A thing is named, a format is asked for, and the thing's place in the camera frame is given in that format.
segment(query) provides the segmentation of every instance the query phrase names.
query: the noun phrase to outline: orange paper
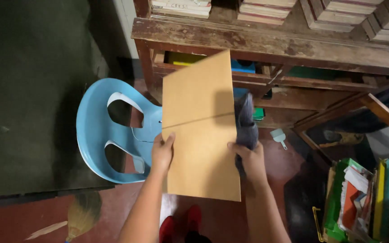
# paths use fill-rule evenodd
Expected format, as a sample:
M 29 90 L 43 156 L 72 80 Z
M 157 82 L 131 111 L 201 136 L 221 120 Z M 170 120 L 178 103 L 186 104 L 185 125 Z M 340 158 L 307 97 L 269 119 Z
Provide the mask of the orange paper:
M 241 201 L 229 50 L 163 78 L 162 128 L 176 133 L 165 192 Z

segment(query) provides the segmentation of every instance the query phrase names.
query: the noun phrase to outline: red floor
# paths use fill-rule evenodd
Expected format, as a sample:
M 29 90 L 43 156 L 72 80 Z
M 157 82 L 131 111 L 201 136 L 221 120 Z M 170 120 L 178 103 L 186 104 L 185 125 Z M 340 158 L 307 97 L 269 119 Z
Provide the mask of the red floor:
M 135 86 L 144 90 L 140 80 Z M 136 112 L 132 113 L 132 125 L 139 123 Z M 270 129 L 260 129 L 260 138 L 265 151 L 265 165 L 268 181 L 276 198 L 282 220 L 286 224 L 284 207 L 284 184 L 300 170 L 304 159 L 287 143 L 285 151 L 280 143 L 274 142 L 269 135 Z M 75 238 L 74 243 L 115 242 L 127 215 L 132 207 L 142 183 L 117 185 L 114 189 L 101 191 L 103 205 L 102 215 L 97 225 L 84 235 Z M 24 242 L 31 233 L 67 220 L 68 205 L 73 196 L 65 196 L 13 205 L 0 208 L 0 242 Z M 185 212 L 192 205 L 198 204 L 202 209 L 203 225 L 201 234 L 212 242 L 246 242 L 247 223 L 244 202 L 230 202 L 205 198 L 193 198 L 176 195 L 163 195 L 160 221 L 174 215 L 177 222 L 177 234 L 174 240 L 183 242 L 185 232 Z M 55 243 L 64 242 L 67 227 L 40 236 L 27 242 Z

